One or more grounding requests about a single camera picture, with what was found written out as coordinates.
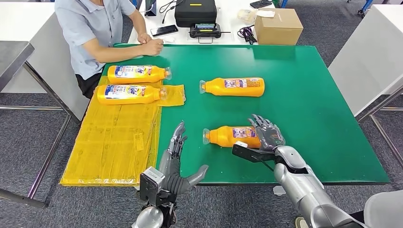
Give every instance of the green tabletop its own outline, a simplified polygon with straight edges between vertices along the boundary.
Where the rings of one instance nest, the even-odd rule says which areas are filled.
[[[322,182],[389,182],[315,47],[165,45],[160,56],[121,64],[171,67],[172,80],[164,84],[184,84],[185,105],[163,108],[157,161],[184,120],[189,138],[182,152],[182,176],[207,164],[203,184],[275,183],[262,163],[236,157],[231,148],[202,143],[203,128],[248,126],[247,118],[260,114],[277,124],[287,145],[299,151]],[[262,97],[199,93],[200,80],[217,77],[262,77],[265,93]]]

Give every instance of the black equipment case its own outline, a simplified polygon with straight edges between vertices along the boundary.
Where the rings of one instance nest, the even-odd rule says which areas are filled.
[[[217,8],[214,0],[183,0],[175,7],[175,20],[178,27],[190,28],[194,24],[215,24],[216,18]]]

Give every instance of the plastic bottle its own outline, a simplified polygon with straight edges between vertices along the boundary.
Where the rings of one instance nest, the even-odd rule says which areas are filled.
[[[214,143],[222,147],[232,147],[237,141],[246,143],[249,148],[259,148],[260,141],[253,127],[222,126],[215,130],[203,129],[203,143]]]
[[[171,79],[171,69],[157,66],[110,66],[108,79],[112,84],[158,82]]]
[[[216,96],[262,96],[264,80],[260,77],[216,78],[212,81],[200,81],[200,93],[212,93]]]
[[[100,85],[96,96],[103,105],[125,105],[164,100],[166,93],[164,87],[158,89],[149,85]]]

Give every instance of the gray carpet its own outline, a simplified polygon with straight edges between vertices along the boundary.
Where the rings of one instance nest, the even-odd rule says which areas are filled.
[[[305,29],[299,44],[315,45],[329,65],[361,19],[356,11],[364,0],[289,0]],[[131,22],[125,19],[125,30]],[[130,33],[124,32],[124,41]],[[0,104],[54,105],[42,94],[0,94]],[[403,97],[395,101],[403,107]],[[391,139],[403,152],[403,113],[377,114]],[[63,123],[62,112],[0,111],[0,187],[27,194],[43,159]],[[403,189],[403,169],[370,120],[362,129],[391,183],[383,186],[326,186],[342,209],[362,210],[365,201],[382,191]],[[142,203],[133,188],[73,188],[58,185],[79,127],[70,123],[36,198],[49,203],[36,209],[0,199],[0,227],[4,228],[128,228]],[[197,187],[178,198],[178,228],[292,228],[298,216],[286,196],[275,196],[272,187]]]

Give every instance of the cardboard box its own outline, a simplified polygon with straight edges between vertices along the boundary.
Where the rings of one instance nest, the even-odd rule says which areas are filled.
[[[294,9],[264,9],[274,11],[273,18],[256,17],[255,31],[259,44],[295,45],[301,35],[301,21]]]

